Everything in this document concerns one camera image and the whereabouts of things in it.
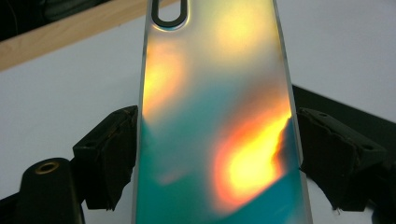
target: glass phone back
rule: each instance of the glass phone back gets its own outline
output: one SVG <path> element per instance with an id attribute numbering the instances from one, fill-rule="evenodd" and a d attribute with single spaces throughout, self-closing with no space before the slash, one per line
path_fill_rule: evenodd
<path id="1" fill-rule="evenodd" d="M 148 1 L 136 220 L 310 223 L 272 0 Z"/>

